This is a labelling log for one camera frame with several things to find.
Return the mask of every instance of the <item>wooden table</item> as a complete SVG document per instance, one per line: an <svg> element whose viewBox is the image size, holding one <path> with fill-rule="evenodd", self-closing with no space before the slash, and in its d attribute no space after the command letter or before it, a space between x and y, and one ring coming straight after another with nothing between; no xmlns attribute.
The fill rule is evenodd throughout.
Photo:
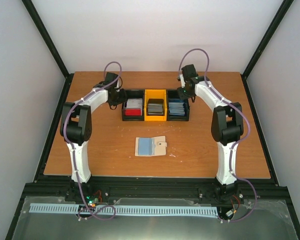
<svg viewBox="0 0 300 240"><path fill-rule="evenodd" d="M102 81L102 72L76 72L67 96L74 102ZM176 72L124 72L125 89L175 89ZM251 124L249 138L239 144L236 173L242 178L270 178L248 99L238 72L209 72L207 76L224 97L239 102ZM213 178L218 170L218 148L211 135L212 112L199 98L190 101L189 122L122 121L121 106L107 103L92 114L88 160L93 176ZM244 134L247 125L244 123ZM135 156L136 137L166 136L165 156ZM70 153L57 131L45 175L72 172Z"/></svg>

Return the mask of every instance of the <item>white robotic arm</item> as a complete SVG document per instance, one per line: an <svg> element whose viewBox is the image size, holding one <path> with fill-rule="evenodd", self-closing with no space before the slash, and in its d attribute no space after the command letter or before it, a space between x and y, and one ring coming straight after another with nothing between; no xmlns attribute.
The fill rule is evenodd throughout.
<svg viewBox="0 0 300 240"><path fill-rule="evenodd" d="M207 82L205 82L203 76L198 76L193 64L182 68L182 74L180 74L179 80L181 81L181 87L179 87L177 91L181 99L191 98L194 102L195 97L198 96L212 110L211 133L218 146L218 171L216 179L222 186L233 184L236 181L232 173L236 174L236 152L238 144L232 149L231 159L230 153L231 147L243 134L244 126L242 117L236 113L234 109L224 103L224 101L228 103L231 103L231 101L224 98L214 88L208 78ZM240 110L242 109L238 102L232 104Z"/></svg>
<svg viewBox="0 0 300 240"><path fill-rule="evenodd" d="M69 119L66 126L66 135L71 141L71 143L67 143L71 156L71 179L75 182L78 182L78 179L74 164L76 165L81 183L86 183L91 177L88 165L88 141L92 134L92 113L106 102L109 103L109 106L117 106L127 101L125 90L120 89L119 81L103 89L103 86L111 83L116 78L118 78L117 74L108 72L105 80L94 86L92 92L87 95L88 97L82 98L80 100L81 103L74 109L71 118L78 118L78 120ZM66 116L74 104L75 102L66 102L63 105L60 126L62 136L64 136L63 128Z"/></svg>
<svg viewBox="0 0 300 240"><path fill-rule="evenodd" d="M91 97L89 97L87 100L83 101L80 103L81 106L90 106L91 108L91 114L96 110L99 106L102 104L106 103L108 100L108 91L103 89L100 91L97 91L95 94L93 94ZM80 177L80 182L81 183L86 183L90 177L91 177L91 172L89 169L88 165L88 141L84 141L81 145L78 143L73 143L74 145L74 154L75 154L75 163L76 163L76 168L79 173ZM77 177L75 173L75 168L74 168L74 159L73 159L73 148L70 143L66 144L69 148L70 151L70 156L71 156L71 165L72 165L72 175L71 179L77 182Z"/></svg>
<svg viewBox="0 0 300 240"><path fill-rule="evenodd" d="M204 81L199 82L195 85L195 95L201 98L208 107L214 111L214 109L218 106L225 107L227 104L222 102L219 98L215 96L212 90L216 92L219 96L222 96L210 83L210 87L206 85ZM229 142L226 145L223 145L220 141L217 142L218 146L218 172L216 174L216 179L220 182L220 184L229 185L233 184L236 181L236 178L230 173L229 168L229 161L230 161L230 151L231 146L235 143ZM237 151L238 144L232 150L232 160L231 160L231 167L232 172L236 174L236 151Z"/></svg>

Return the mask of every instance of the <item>white backdrop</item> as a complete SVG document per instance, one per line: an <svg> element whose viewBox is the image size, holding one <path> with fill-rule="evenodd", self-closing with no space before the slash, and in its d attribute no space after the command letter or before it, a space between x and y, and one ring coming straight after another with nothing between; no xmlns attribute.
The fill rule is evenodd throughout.
<svg viewBox="0 0 300 240"><path fill-rule="evenodd" d="M34 180L65 79L21 0L0 0L0 240Z"/></svg>
<svg viewBox="0 0 300 240"><path fill-rule="evenodd" d="M243 72L281 2L33 0L70 72L102 71L110 61L124 71L177 71L198 47L211 71ZM192 53L185 63L203 71L206 60Z"/></svg>
<svg viewBox="0 0 300 240"><path fill-rule="evenodd" d="M279 183L288 187L300 222L300 0L247 82Z"/></svg>

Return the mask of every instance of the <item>stack of cards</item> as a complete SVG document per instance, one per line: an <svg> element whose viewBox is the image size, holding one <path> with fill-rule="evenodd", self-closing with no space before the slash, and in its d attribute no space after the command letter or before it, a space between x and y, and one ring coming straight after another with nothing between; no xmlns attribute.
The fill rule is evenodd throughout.
<svg viewBox="0 0 300 240"><path fill-rule="evenodd" d="M129 98L124 107L126 116L142 116L142 98Z"/></svg>
<svg viewBox="0 0 300 240"><path fill-rule="evenodd" d="M150 98L148 100L146 114L147 115L161 115L161 116L165 115L164 100Z"/></svg>
<svg viewBox="0 0 300 240"><path fill-rule="evenodd" d="M169 106L169 115L173 115L173 116L186 115L184 100L181 100L179 98L169 98L168 106Z"/></svg>

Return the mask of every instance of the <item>wire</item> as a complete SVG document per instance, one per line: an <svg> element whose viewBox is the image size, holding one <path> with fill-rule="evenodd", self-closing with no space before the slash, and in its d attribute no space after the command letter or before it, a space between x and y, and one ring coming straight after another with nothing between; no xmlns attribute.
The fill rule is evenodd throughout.
<svg viewBox="0 0 300 240"><path fill-rule="evenodd" d="M107 70L108 66L111 65L111 64L118 64L118 65L119 65L119 68L120 68L119 75L115 78L115 80L113 80L113 81L110 82L109 84L107 84L107 85L105 85L105 86L103 86L103 87L101 87L101 88L97 88L97 89L94 88L94 89L93 89L91 92L89 92L86 96L84 96L83 98L81 98L80 100L78 100L78 101L71 107L71 109L69 110L68 114L66 115L65 120L64 120L63 130L62 130L62 131L63 131L63 137L64 137L65 141L66 141L68 144L70 144L70 145L71 145L71 148L72 148L72 162L73 162L73 168L74 168L75 176L76 176L76 179L77 179L77 182L78 182L78 187L79 187L79 191L80 191L80 195L81 195L83 204L84 204L85 208L88 210L88 212L91 214L90 217L94 217L94 218L96 218L96 219L98 219L98 220L102 220L102 221L106 221L106 220L111 220L111 219L113 219L113 218L116 216L116 213L117 213L117 212L116 212L116 208L115 208L114 206L112 206L112 205L105 205L105 206L99 208L98 211L96 211L95 213L93 213L93 212L91 211L90 207L88 206L88 204L87 204L87 202L86 202L86 199L85 199L85 196L84 196L84 193L83 193L83 190L82 190L82 186L81 186L81 182L80 182L80 176L79 176L79 171L78 171L78 168L77 168L77 163L76 163L76 153L75 153L75 145L74 145L74 143L71 142L71 141L69 140L69 138L67 137L67 126L68 126L69 119L70 119L70 117L71 117L72 112L75 110L75 108L76 108L79 104L83 103L86 99L90 98L90 97L93 96L94 94L97 94L97 92L99 92L99 91L101 91L101 90L103 90L103 89L109 87L110 85L112 85L113 83L115 83L115 82L119 79L119 77L120 77L121 74L122 74L122 66L121 66L120 63L117 62L117 61L111 61L111 62L109 62L109 63L105 66L104 71L103 71L103 78L106 77L106 70ZM112 208L113 211L114 211L113 215L112 215L111 217L109 217L109 218L100 218L100 217L98 217L97 214L98 214L102 209L105 209L105 208Z"/></svg>
<svg viewBox="0 0 300 240"><path fill-rule="evenodd" d="M236 201L238 202L238 207L236 208L236 210L238 210L238 208L240 207L240 201L239 198L237 198L236 195L232 195L232 197L234 197L236 199Z"/></svg>
<svg viewBox="0 0 300 240"><path fill-rule="evenodd" d="M205 71L204 71L204 82L205 82L206 86L209 87L210 84L209 84L208 81L207 81L207 71L208 71L209 64L210 64L210 58L209 58L208 53L207 53L205 50L201 49L201 48L194 48L194 49L191 49L191 50L189 50L189 51L183 56L183 58L181 59L180 65L179 65L178 74L179 74L179 76L181 75L181 66L182 66L182 63L184 62L186 56L187 56L189 53L193 52L193 51L201 51L201 52L203 52L203 53L205 54L205 56L206 56L207 63L206 63ZM241 177L238 177L237 175L235 175L235 174L234 174L234 171L233 171L233 169L232 169L232 155L233 155L234 147L235 147L236 145L238 145L240 142L242 142L243 140L245 140L245 139L250 135L251 127L250 127L249 121L248 121L248 119L246 118L246 116L245 116L245 115L244 115L237 107L235 107L235 106L234 106L233 104L231 104L230 102L225 101L224 98L223 98L222 96L220 96L220 95L214 90L213 87L210 87L210 90L211 90L211 92L212 92L212 93L213 93L213 94L214 94L221 102L227 104L227 105L230 106L232 109L234 109L236 112L238 112L238 113L241 115L241 117L244 119L244 121L246 122L246 125L247 125L247 128L248 128L247 134L246 134L243 138L241 138L241 139L239 139L238 141L236 141L236 142L230 147L229 170L230 170L231 175L234 176L237 180L244 181L244 182L246 182L246 183L248 183L248 184L250 185L250 187L251 187L252 190L253 190L253 194L254 194L254 205L253 205L252 209L251 209L246 215L244 215L243 217L241 217L241 218L239 218L239 219L231 220L231 221L230 221L230 222L232 222L232 223L236 223L236 222L239 222L239 221L241 221L241 220L247 218L247 217L255 210L256 205L257 205L257 201L258 201L258 199L257 199L257 192L256 192L255 187L252 185L252 183L251 183L248 179L241 178Z"/></svg>
<svg viewBox="0 0 300 240"><path fill-rule="evenodd" d="M232 195L232 197L234 197L234 198L236 199L237 203L238 203L238 207L237 207L237 208L236 208L236 210L235 210L235 211L237 211L237 210L238 210L238 208L240 207L240 201L239 201L239 199L237 198L237 196L235 196L235 195Z"/></svg>

